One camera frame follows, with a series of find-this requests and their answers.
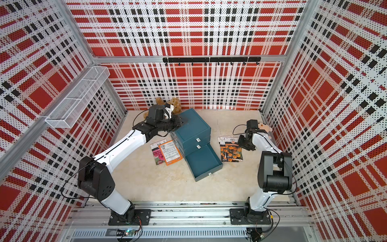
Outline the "orange marigold seed bag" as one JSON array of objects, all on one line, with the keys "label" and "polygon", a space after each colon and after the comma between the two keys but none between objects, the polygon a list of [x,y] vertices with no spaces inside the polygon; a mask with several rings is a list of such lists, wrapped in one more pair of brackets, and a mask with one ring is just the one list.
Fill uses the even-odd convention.
[{"label": "orange marigold seed bag", "polygon": [[234,141],[220,144],[222,162],[241,162],[243,161],[242,148]]},{"label": "orange marigold seed bag", "polygon": [[219,142],[219,145],[221,144],[221,143],[226,143],[226,142],[231,142],[231,141],[234,141],[234,142],[238,142],[238,139],[237,138],[235,138],[235,137],[219,137],[218,138],[218,142]]}]

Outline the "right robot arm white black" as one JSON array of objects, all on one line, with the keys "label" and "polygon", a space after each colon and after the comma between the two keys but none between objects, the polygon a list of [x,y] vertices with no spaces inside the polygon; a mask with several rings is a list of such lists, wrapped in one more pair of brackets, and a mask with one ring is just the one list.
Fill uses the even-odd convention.
[{"label": "right robot arm white black", "polygon": [[245,217],[256,218],[268,213],[267,205],[280,195],[290,196],[293,186],[292,155],[282,151],[269,138],[257,120],[249,120],[239,135],[238,144],[247,151],[261,153],[257,180],[259,189],[245,203]]}]

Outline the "teal drawer cabinet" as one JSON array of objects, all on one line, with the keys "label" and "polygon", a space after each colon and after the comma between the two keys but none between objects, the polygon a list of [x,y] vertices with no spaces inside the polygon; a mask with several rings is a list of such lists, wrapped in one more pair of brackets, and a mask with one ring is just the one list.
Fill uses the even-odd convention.
[{"label": "teal drawer cabinet", "polygon": [[194,110],[181,114],[182,126],[170,133],[171,139],[183,155],[195,181],[200,181],[223,167],[212,148],[211,127]]}]

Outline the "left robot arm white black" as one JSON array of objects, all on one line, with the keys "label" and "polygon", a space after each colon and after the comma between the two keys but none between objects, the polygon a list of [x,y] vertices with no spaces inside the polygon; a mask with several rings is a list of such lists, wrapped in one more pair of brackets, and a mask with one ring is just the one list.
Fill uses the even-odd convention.
[{"label": "left robot arm white black", "polygon": [[120,141],[94,157],[82,158],[79,163],[78,187],[123,222],[134,220],[135,206],[115,188],[112,173],[126,157],[160,132],[170,133],[187,123],[173,111],[172,104],[151,106],[145,120],[134,125]]}]

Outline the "pink flower seed bag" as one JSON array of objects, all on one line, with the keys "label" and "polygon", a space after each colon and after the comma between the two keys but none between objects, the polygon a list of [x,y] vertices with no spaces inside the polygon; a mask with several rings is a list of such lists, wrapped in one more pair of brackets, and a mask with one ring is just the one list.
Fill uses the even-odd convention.
[{"label": "pink flower seed bag", "polygon": [[156,165],[160,165],[165,162],[165,158],[159,148],[159,145],[164,144],[166,142],[167,140],[163,139],[150,145]]}]

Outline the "orange bordered seed bag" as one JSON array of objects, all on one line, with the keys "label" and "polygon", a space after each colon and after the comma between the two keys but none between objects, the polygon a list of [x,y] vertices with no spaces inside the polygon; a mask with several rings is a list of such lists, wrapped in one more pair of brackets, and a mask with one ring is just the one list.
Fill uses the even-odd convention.
[{"label": "orange bordered seed bag", "polygon": [[164,157],[167,166],[172,165],[183,159],[182,154],[180,153],[179,149],[172,140],[160,144],[158,147]]}]

